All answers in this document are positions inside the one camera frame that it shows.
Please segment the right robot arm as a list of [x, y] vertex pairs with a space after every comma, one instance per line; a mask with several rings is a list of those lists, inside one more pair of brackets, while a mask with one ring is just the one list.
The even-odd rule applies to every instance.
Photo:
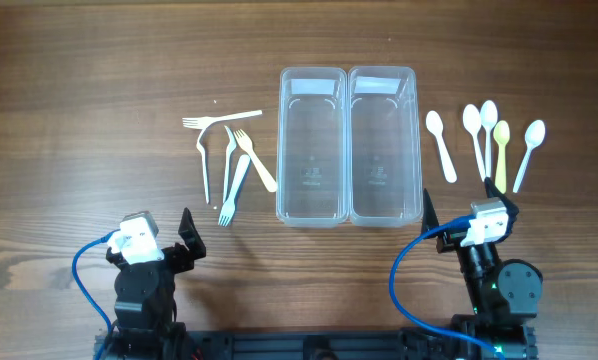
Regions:
[[519, 213], [518, 207], [499, 191], [491, 179], [485, 180], [487, 200], [473, 207], [475, 215], [487, 210], [503, 210], [508, 219], [501, 239], [462, 246], [466, 226], [450, 228], [435, 234], [439, 253], [457, 254], [473, 313], [456, 314], [450, 329], [472, 336], [495, 348], [491, 353], [465, 340], [443, 337], [444, 356], [448, 359], [536, 359], [538, 347], [535, 331], [527, 325], [538, 312], [542, 296], [543, 275], [532, 264], [519, 260], [500, 259], [496, 245], [507, 239]]

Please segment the yellow plastic fork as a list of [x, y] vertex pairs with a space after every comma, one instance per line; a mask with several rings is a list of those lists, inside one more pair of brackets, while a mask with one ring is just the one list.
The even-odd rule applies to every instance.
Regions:
[[258, 155], [256, 154], [251, 138], [242, 129], [235, 131], [234, 135], [238, 145], [251, 158], [251, 161], [253, 162], [255, 169], [257, 170], [259, 177], [262, 180], [262, 183], [264, 184], [266, 190], [271, 193], [276, 192], [278, 189], [276, 180], [273, 178], [271, 173], [267, 170], [265, 165], [261, 162]]

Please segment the yellow plastic spoon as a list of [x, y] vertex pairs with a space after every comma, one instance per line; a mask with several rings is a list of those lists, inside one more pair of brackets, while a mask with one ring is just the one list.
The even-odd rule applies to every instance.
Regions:
[[510, 141], [510, 128], [505, 120], [497, 122], [493, 138], [498, 146], [495, 186], [501, 193], [505, 193], [507, 189], [506, 145]]

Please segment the light blue plastic fork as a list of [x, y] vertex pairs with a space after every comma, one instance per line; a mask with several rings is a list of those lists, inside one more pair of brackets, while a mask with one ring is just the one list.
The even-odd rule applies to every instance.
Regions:
[[233, 177], [230, 192], [221, 208], [220, 216], [218, 219], [218, 224], [220, 226], [227, 227], [233, 220], [233, 217], [236, 212], [237, 197], [243, 184], [243, 181], [246, 178], [250, 163], [251, 160], [247, 154], [243, 154], [240, 156], [235, 169], [235, 174]]

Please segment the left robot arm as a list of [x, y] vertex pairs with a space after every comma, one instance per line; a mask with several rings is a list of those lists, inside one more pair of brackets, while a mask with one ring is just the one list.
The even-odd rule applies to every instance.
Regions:
[[107, 235], [106, 260], [119, 269], [114, 289], [116, 320], [95, 343], [96, 359], [202, 359], [202, 350], [176, 320], [175, 276], [190, 271], [206, 247], [184, 209], [182, 241], [159, 248], [158, 227], [148, 211], [127, 215]]

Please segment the white curved thin fork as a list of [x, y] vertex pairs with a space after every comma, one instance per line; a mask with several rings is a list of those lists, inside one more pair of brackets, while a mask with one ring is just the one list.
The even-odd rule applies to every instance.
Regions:
[[203, 138], [206, 133], [207, 128], [203, 128], [198, 135], [196, 141], [196, 149], [199, 151], [201, 155], [201, 165], [202, 165], [202, 176], [203, 176], [203, 186], [204, 186], [204, 194], [205, 194], [205, 201], [207, 204], [210, 203], [210, 190], [209, 190], [209, 176], [208, 176], [208, 165], [207, 165], [207, 150], [203, 144]]

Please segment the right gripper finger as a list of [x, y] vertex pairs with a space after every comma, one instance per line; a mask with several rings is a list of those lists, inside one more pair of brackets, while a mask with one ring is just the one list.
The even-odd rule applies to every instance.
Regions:
[[508, 198], [498, 190], [495, 183], [490, 177], [484, 179], [484, 186], [488, 198], [498, 198], [502, 202], [506, 202]]
[[421, 234], [425, 234], [432, 229], [439, 227], [438, 217], [436, 215], [433, 202], [426, 188], [423, 189], [423, 215]]

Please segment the white fork with narrow handle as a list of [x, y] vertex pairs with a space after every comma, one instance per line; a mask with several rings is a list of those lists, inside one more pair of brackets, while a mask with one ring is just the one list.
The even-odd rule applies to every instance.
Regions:
[[234, 137], [232, 130], [225, 125], [224, 126], [227, 135], [228, 135], [228, 144], [225, 150], [225, 168], [224, 168], [224, 182], [223, 182], [223, 200], [225, 202], [227, 200], [229, 194], [229, 187], [230, 187], [230, 170], [231, 170], [231, 156], [232, 153], [237, 148], [237, 142]]

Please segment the white fork horizontal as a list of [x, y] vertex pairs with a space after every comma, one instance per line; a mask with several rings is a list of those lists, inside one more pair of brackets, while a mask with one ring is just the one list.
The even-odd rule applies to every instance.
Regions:
[[203, 116], [197, 118], [183, 118], [182, 123], [185, 128], [202, 130], [210, 127], [211, 125], [218, 122], [241, 120], [256, 116], [261, 116], [263, 112], [261, 110], [239, 112], [223, 116]]

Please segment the white spoon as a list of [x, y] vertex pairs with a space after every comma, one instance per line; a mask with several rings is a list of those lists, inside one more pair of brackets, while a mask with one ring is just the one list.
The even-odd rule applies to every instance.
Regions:
[[513, 192], [518, 193], [522, 185], [532, 151], [540, 146], [546, 137], [546, 126], [543, 120], [533, 121], [525, 132], [526, 152], [519, 166], [517, 176], [513, 185]]
[[462, 121], [464, 128], [471, 135], [473, 140], [473, 147], [475, 152], [475, 159], [481, 180], [485, 179], [485, 166], [479, 144], [478, 134], [482, 127], [479, 110], [474, 104], [465, 106], [462, 114]]
[[492, 173], [491, 132], [498, 122], [498, 110], [496, 104], [492, 100], [486, 100], [481, 107], [480, 116], [482, 127], [485, 130], [485, 175], [490, 177]]
[[455, 183], [458, 177], [443, 138], [443, 122], [440, 115], [434, 110], [429, 111], [426, 114], [425, 125], [436, 140], [442, 171], [446, 181], [448, 183]]

